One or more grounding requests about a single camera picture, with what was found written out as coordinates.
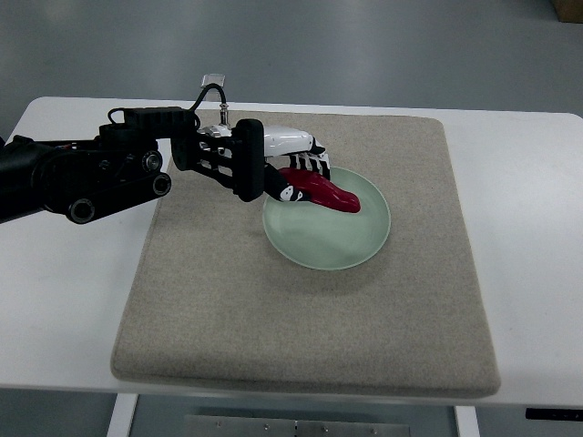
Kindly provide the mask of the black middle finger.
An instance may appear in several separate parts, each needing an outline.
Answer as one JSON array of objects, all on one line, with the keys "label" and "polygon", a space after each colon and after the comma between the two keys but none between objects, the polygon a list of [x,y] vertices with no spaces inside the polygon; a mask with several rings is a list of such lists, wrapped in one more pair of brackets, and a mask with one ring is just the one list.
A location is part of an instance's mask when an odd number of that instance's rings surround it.
[{"label": "black middle finger", "polygon": [[306,168],[312,172],[320,173],[321,172],[321,161],[317,156],[313,156],[309,153],[305,154],[306,160]]}]

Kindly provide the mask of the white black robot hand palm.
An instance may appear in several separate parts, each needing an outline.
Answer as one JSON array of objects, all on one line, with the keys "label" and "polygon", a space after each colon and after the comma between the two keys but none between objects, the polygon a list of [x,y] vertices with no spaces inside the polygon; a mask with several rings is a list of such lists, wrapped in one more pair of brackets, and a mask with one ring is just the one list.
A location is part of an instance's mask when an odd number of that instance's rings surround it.
[{"label": "white black robot hand palm", "polygon": [[197,150],[226,159],[318,159],[319,141],[312,134],[292,127],[264,126],[260,121],[239,121],[200,128]]}]

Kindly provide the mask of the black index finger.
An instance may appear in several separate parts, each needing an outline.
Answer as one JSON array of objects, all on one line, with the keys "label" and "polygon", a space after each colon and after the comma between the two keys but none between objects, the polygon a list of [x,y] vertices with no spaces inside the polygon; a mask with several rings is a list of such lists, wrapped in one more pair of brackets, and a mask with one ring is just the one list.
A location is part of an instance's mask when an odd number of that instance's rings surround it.
[{"label": "black index finger", "polygon": [[324,178],[331,177],[331,170],[330,170],[330,160],[328,153],[324,147],[316,146],[313,152],[314,156],[317,158],[318,161],[318,172]]}]

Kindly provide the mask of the black white thumb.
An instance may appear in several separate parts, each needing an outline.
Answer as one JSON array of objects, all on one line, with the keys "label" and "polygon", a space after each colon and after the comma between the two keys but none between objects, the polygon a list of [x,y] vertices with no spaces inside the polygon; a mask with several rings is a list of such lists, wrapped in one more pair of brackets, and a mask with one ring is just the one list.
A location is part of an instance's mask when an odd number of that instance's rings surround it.
[{"label": "black white thumb", "polygon": [[309,201],[310,195],[291,185],[271,164],[264,165],[264,192],[280,202]]}]

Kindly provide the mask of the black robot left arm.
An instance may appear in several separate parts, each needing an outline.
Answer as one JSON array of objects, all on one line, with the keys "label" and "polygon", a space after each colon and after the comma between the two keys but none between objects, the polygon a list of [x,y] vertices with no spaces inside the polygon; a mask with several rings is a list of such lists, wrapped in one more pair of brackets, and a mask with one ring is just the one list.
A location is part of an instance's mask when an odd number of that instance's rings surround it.
[{"label": "black robot left arm", "polygon": [[1,220],[45,210],[87,224],[166,196],[171,178],[162,170],[161,139],[169,139],[178,170],[212,178],[244,202],[262,194],[311,199],[269,163],[272,157],[287,156],[292,168],[330,179],[327,151],[314,136],[249,118],[232,126],[225,98],[219,124],[203,127],[196,110],[211,90],[224,92],[206,85],[190,108],[124,107],[122,121],[109,121],[90,140],[14,137],[1,146]]}]

